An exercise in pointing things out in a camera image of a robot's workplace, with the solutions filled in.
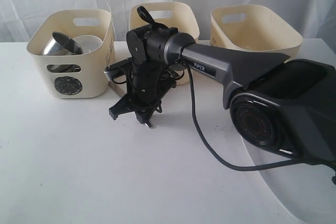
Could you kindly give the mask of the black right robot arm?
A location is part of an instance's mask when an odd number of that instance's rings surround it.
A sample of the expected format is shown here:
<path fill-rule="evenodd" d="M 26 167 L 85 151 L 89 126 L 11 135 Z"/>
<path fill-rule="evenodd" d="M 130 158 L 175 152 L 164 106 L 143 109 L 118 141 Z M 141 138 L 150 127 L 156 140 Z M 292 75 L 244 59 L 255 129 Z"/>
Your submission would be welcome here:
<path fill-rule="evenodd" d="M 335 68 L 282 53 L 201 45 L 187 33 L 146 25 L 127 33 L 130 57 L 105 69 L 126 76 L 127 93 L 110 109 L 144 123 L 176 85 L 171 69 L 191 68 L 223 86 L 223 107 L 250 144 L 289 158 L 335 161 Z"/>

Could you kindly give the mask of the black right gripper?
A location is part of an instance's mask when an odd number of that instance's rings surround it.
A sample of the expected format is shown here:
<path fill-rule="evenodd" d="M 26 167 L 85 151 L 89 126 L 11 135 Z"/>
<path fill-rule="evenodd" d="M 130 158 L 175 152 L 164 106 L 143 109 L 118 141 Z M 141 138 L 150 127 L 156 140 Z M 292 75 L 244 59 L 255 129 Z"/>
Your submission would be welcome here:
<path fill-rule="evenodd" d="M 110 116 L 116 120 L 119 115 L 134 112 L 136 119 L 151 129 L 154 111 L 162 112 L 162 98 L 176 87 L 176 72 L 161 63 L 132 63 L 126 84 L 127 93 L 109 108 Z"/>

